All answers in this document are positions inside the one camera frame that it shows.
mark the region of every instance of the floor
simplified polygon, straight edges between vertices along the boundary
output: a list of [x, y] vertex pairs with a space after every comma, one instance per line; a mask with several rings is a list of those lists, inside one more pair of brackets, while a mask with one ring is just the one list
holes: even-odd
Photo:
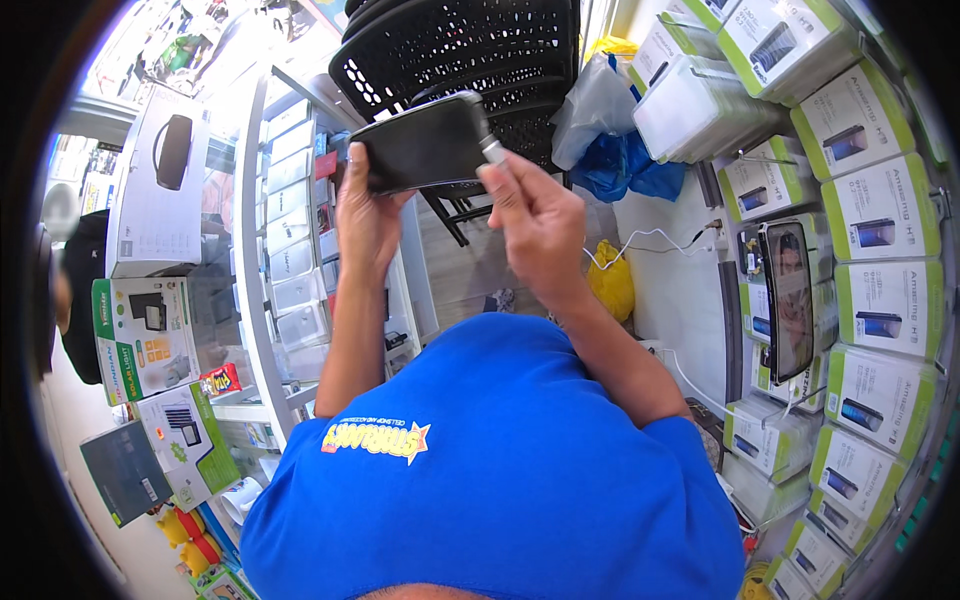
[[[618, 247], [612, 208], [594, 199], [586, 190], [575, 188], [574, 191], [587, 203], [585, 247], [594, 251], [602, 239]], [[489, 197], [480, 197], [473, 204], [481, 206], [491, 201]], [[460, 225], [470, 241], [469, 246], [460, 248], [423, 199], [418, 198], [417, 212], [440, 331], [482, 312], [484, 297], [500, 288], [514, 290], [517, 314], [546, 316], [546, 309], [517, 281], [507, 265], [503, 231], [489, 228], [486, 217]], [[584, 254], [584, 273], [588, 265], [589, 258]]]

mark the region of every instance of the black phone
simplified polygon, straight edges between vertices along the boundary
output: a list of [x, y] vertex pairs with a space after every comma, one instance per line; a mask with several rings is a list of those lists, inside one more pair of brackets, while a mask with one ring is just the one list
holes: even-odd
[[[163, 137], [163, 146], [160, 148], [157, 160], [156, 146], [160, 137]], [[183, 175], [186, 173], [187, 161], [190, 158], [190, 144], [193, 137], [193, 121], [182, 114], [175, 114], [156, 133], [154, 140], [154, 170], [156, 184], [169, 190], [179, 191], [183, 185]]]
[[368, 187], [376, 194], [477, 181], [479, 166], [502, 160], [475, 91], [404, 110], [355, 132], [349, 141], [367, 146]]

